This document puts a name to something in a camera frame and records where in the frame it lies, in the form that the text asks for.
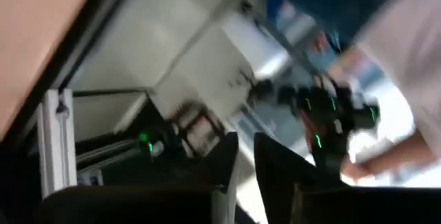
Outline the person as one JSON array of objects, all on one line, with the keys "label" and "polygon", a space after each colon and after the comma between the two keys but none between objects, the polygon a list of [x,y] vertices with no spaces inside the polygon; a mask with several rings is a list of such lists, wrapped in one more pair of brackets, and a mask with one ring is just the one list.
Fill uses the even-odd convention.
[{"label": "person", "polygon": [[343,175],[357,181],[403,165],[441,160],[441,0],[390,0],[329,74],[344,81],[349,66],[363,59],[376,62],[401,91],[416,130],[366,161],[347,159]]}]

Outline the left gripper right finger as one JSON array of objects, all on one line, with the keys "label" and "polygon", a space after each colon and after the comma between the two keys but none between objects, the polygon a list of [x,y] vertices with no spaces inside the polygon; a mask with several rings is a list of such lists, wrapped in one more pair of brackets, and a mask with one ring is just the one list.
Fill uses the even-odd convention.
[{"label": "left gripper right finger", "polygon": [[441,224],[441,189],[350,186],[260,132],[254,163],[269,224]]}]

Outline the white aluminium post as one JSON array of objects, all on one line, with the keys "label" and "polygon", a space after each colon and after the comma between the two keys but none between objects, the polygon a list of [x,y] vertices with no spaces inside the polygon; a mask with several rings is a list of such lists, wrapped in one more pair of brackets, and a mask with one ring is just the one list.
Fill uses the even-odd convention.
[{"label": "white aluminium post", "polygon": [[37,108],[41,194],[77,185],[72,91],[48,90]]}]

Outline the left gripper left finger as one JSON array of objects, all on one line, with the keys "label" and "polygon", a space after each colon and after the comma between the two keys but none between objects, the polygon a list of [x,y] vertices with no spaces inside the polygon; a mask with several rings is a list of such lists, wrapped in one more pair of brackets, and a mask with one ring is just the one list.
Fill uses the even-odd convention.
[{"label": "left gripper left finger", "polygon": [[40,204],[36,224],[234,224],[238,135],[171,183],[75,186]]}]

